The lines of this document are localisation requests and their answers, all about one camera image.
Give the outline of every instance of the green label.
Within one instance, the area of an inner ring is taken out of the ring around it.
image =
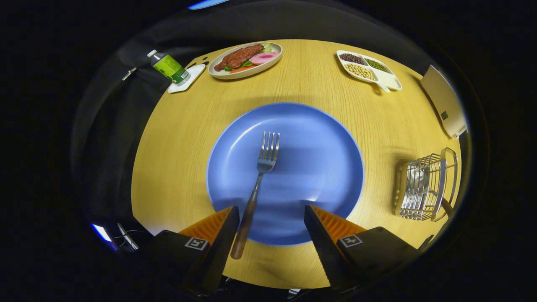
[[[175,84],[182,82],[188,75],[188,71],[181,67],[170,55],[162,58],[153,68]]]

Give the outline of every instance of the plate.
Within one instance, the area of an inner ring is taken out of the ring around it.
[[[363,59],[365,65],[342,60],[339,57],[342,54],[352,54],[352,55],[355,55],[357,57],[360,57],[360,58]],[[373,57],[358,54],[358,53],[354,53],[354,52],[348,52],[348,51],[336,51],[336,55],[337,55],[337,58],[339,59],[339,62],[343,66],[343,69],[345,69],[345,71],[347,71],[347,73],[350,74],[354,78],[357,78],[357,79],[359,79],[361,81],[368,82],[368,83],[380,83],[380,84],[382,84],[382,85],[384,85],[384,86],[386,86],[386,87],[388,87],[390,89],[393,89],[393,90],[401,90],[403,88],[403,85],[401,85],[401,82],[399,81],[397,76],[395,76],[395,74],[392,72],[392,70],[388,66],[386,66],[386,64],[382,63],[381,61],[379,61],[379,60],[377,60],[377,59],[375,59]],[[372,60],[372,61],[375,61],[375,62],[377,62],[379,64],[382,64],[389,72],[385,72],[385,71],[382,71],[382,70],[379,70],[379,69],[371,67],[367,63],[367,61],[365,59]],[[364,67],[367,70],[370,70],[373,73],[373,75],[376,77],[376,79],[375,80],[370,80],[368,78],[355,75],[354,73],[350,72],[347,68],[345,68],[345,64],[347,64],[347,63],[357,64],[359,66]]]
[[[270,60],[269,62],[266,62],[266,63],[263,63],[261,65],[258,65],[254,68],[250,68],[250,69],[247,69],[247,70],[244,70],[244,71],[239,71],[237,73],[234,73],[234,74],[230,74],[229,71],[225,71],[225,70],[220,70],[220,71],[216,71],[214,70],[214,67],[216,65],[218,65],[220,62],[222,62],[222,59],[234,52],[234,51],[237,51],[241,48],[244,48],[244,47],[248,47],[248,46],[252,46],[252,45],[257,45],[257,44],[262,44],[262,43],[269,43],[271,46],[272,46],[272,51],[275,52],[275,53],[278,53],[278,55]],[[209,64],[209,67],[208,67],[208,71],[209,73],[216,77],[216,78],[219,78],[219,79],[222,79],[222,80],[233,80],[233,79],[236,79],[236,78],[242,78],[242,77],[247,77],[247,76],[251,76],[251,75],[254,75],[254,74],[258,74],[260,73],[261,71],[263,70],[267,70],[269,68],[271,68],[274,64],[276,64],[280,59],[281,59],[281,54],[283,53],[283,48],[279,45],[279,44],[276,44],[276,43],[271,43],[271,42],[254,42],[254,43],[249,43],[249,44],[244,44],[244,45],[241,45],[241,46],[238,46],[238,47],[235,47],[229,51],[226,51],[225,53],[221,54],[220,56],[218,56],[216,59],[213,60],[213,62],[211,62]]]
[[[335,118],[302,104],[275,103],[249,111],[217,139],[207,165],[214,210],[244,212],[256,183],[263,131],[280,133],[274,169],[263,176],[248,238],[273,246],[311,241],[304,206],[347,218],[364,186],[364,162],[353,136]]]

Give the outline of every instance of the fork tines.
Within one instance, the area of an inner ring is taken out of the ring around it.
[[[268,137],[266,137],[266,131],[263,132],[263,142],[261,143],[261,152],[259,152],[260,159],[276,161],[276,159],[278,158],[278,149],[280,147],[280,133],[278,133],[278,135],[276,136],[276,146],[274,146],[275,136],[276,132],[269,132]]]

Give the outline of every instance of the white plate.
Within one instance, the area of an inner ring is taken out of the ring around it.
[[[364,61],[365,65],[342,60],[339,57],[342,54],[355,55],[355,56],[361,58]],[[354,78],[357,78],[357,79],[359,79],[361,81],[364,81],[364,82],[377,83],[377,84],[380,84],[380,85],[384,85],[384,86],[386,86],[386,87],[388,87],[390,89],[393,89],[393,90],[401,90],[403,88],[403,85],[401,85],[399,79],[395,76],[395,74],[392,72],[392,70],[388,66],[386,66],[386,64],[382,63],[381,61],[379,61],[379,60],[377,60],[375,58],[372,58],[372,57],[366,56],[366,55],[362,55],[362,54],[358,54],[358,53],[354,53],[354,52],[348,52],[348,51],[336,51],[336,55],[337,55],[337,58],[339,59],[339,62],[343,66],[343,69],[345,69],[347,71],[347,73],[350,74]],[[389,72],[387,73],[385,71],[378,70],[376,68],[371,67],[367,63],[367,61],[365,59],[373,60],[373,61],[375,61],[377,63],[382,64]],[[376,79],[374,81],[372,81],[372,80],[370,80],[368,78],[364,78],[364,77],[355,75],[354,73],[350,72],[345,67],[345,64],[347,64],[347,63],[356,64],[356,65],[364,67],[365,69],[370,70],[373,73],[373,75],[376,77]]]
[[[225,70],[220,70],[220,71],[216,71],[214,70],[214,67],[219,64],[220,62],[222,62],[222,59],[234,52],[234,51],[237,51],[241,48],[244,48],[244,47],[248,47],[248,46],[252,46],[252,45],[256,45],[256,44],[263,44],[263,43],[268,43],[272,46],[272,51],[275,52],[275,53],[278,53],[278,55],[270,60],[269,62],[266,62],[266,63],[263,63],[261,65],[258,65],[254,68],[250,68],[250,69],[247,69],[247,70],[244,70],[244,71],[239,71],[237,73],[234,73],[234,74],[230,74],[229,71],[225,71]],[[270,67],[272,67],[274,64],[276,64],[280,58],[281,58],[281,54],[283,52],[283,48],[276,44],[276,43],[271,43],[271,42],[255,42],[255,43],[249,43],[249,44],[244,44],[244,45],[241,45],[241,46],[238,46],[238,47],[235,47],[229,51],[226,51],[225,53],[221,54],[220,56],[218,56],[216,59],[213,60],[213,62],[211,62],[209,64],[209,67],[208,67],[208,71],[209,73],[216,77],[216,78],[220,78],[222,80],[233,80],[233,79],[236,79],[236,78],[241,78],[241,77],[247,77],[247,76],[251,76],[251,75],[254,75],[254,74],[257,74],[257,73],[260,73],[261,71],[263,70],[267,70],[269,69]]]

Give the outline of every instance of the metal dish rack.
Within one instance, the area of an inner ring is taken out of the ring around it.
[[[449,162],[446,153],[452,155]],[[444,193],[450,170],[453,170],[453,186],[449,199],[446,199]],[[403,165],[400,169],[400,185],[403,194],[398,194],[395,213],[413,220],[438,221],[446,214],[449,218],[453,211],[457,173],[457,155],[449,148],[442,150],[440,155],[433,153]],[[439,215],[441,207],[444,213]]]

